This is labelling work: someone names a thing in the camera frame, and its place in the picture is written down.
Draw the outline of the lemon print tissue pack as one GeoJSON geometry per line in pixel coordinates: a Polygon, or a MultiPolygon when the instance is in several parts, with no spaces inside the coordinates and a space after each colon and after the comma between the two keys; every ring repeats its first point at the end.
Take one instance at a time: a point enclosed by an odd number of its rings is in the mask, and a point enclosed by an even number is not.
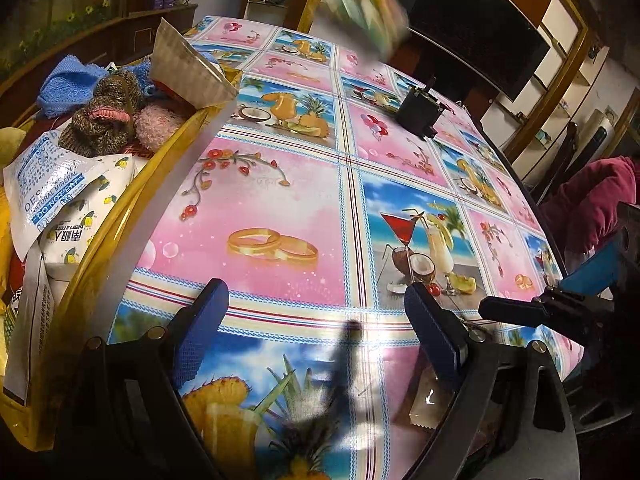
{"type": "Polygon", "coordinates": [[[44,267],[50,278],[69,282],[102,222],[146,165],[133,154],[98,158],[104,171],[65,205],[40,237],[44,267]]]}

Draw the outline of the pink fluffy toy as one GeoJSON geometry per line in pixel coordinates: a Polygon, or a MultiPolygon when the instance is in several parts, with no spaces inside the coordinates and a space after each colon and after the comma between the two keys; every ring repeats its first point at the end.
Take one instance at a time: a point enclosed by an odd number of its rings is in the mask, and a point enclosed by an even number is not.
{"type": "Polygon", "coordinates": [[[140,144],[156,153],[186,121],[178,105],[154,102],[134,116],[134,130],[140,144]]]}

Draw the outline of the white desiccant packet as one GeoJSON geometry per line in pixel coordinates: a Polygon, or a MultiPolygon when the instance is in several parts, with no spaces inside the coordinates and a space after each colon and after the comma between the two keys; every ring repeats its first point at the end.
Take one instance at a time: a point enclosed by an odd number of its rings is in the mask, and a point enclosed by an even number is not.
{"type": "Polygon", "coordinates": [[[40,134],[3,169],[3,185],[11,214],[11,236],[17,258],[29,248],[62,208],[105,169],[99,159],[62,148],[60,132],[40,134]]]}

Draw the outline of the brown knitted monkey toy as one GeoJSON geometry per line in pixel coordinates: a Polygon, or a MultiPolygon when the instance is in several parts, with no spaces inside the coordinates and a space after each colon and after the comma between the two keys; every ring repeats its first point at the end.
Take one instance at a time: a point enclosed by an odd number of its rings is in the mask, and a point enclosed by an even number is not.
{"type": "Polygon", "coordinates": [[[118,70],[96,84],[93,97],[70,118],[58,145],[84,157],[117,154],[134,140],[134,116],[143,105],[136,76],[118,70]]]}

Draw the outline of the blue knitted cloth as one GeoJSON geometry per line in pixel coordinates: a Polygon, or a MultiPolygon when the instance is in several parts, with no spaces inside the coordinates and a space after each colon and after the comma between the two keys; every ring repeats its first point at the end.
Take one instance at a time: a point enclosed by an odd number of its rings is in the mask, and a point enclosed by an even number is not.
{"type": "Polygon", "coordinates": [[[117,67],[82,64],[75,55],[66,55],[44,80],[37,105],[47,118],[88,108],[90,118],[128,122],[147,99],[166,96],[151,80],[151,59],[117,67]]]}

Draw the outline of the yellow sponge cloth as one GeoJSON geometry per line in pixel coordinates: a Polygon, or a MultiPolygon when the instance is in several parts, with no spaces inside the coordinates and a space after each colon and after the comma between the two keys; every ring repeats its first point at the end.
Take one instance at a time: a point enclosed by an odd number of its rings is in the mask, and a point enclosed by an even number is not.
{"type": "Polygon", "coordinates": [[[8,166],[26,136],[23,129],[4,127],[0,129],[0,168],[8,166]]]}

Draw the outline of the clear bag coloured sticks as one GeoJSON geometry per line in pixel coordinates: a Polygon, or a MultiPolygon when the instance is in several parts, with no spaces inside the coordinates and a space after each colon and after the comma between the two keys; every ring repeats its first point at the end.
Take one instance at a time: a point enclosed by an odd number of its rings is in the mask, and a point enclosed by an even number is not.
{"type": "Polygon", "coordinates": [[[386,62],[409,32],[398,0],[321,0],[316,17],[342,46],[371,61],[386,62]]]}

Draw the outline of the colourful picture tablecloth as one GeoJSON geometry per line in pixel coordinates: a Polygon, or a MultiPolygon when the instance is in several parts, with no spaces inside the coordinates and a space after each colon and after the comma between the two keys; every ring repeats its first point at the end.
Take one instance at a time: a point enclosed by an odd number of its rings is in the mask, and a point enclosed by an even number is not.
{"type": "Polygon", "coordinates": [[[191,44],[242,73],[235,109],[189,171],[132,272],[111,342],[166,324],[212,278],[229,307],[179,390],[230,479],[399,479],[431,430],[409,410],[425,368],[405,314],[412,281],[471,328],[548,348],[547,327],[483,320],[562,278],[498,152],[447,103],[434,139],[398,126],[411,78],[329,41],[203,18],[191,44]]]}

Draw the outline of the yellow storage box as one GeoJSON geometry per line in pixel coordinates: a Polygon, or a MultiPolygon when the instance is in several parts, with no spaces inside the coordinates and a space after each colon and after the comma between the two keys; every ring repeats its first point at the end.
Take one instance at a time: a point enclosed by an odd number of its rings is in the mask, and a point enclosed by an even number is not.
{"type": "MultiPolygon", "coordinates": [[[[222,69],[239,92],[241,71],[222,69]]],[[[3,392],[2,377],[1,417],[26,450],[52,448],[63,396],[81,349],[90,337],[107,335],[145,243],[189,171],[230,117],[235,100],[197,110],[146,163],[108,213],[55,304],[26,406],[3,392]]]]}

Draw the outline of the black pen holder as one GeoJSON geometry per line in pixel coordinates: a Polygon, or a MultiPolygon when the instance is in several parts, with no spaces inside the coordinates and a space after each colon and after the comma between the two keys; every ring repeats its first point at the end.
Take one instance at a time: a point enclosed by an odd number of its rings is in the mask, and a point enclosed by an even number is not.
{"type": "Polygon", "coordinates": [[[431,76],[424,86],[413,87],[395,116],[398,125],[420,139],[434,139],[434,125],[445,110],[445,105],[430,93],[435,82],[436,77],[431,76]]]}

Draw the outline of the black wall television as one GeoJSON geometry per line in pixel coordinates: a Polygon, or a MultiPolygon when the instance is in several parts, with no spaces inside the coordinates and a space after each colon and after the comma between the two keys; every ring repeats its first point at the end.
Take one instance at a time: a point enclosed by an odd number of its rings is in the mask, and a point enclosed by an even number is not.
{"type": "Polygon", "coordinates": [[[515,100],[550,50],[510,0],[399,0],[409,29],[515,100]]]}

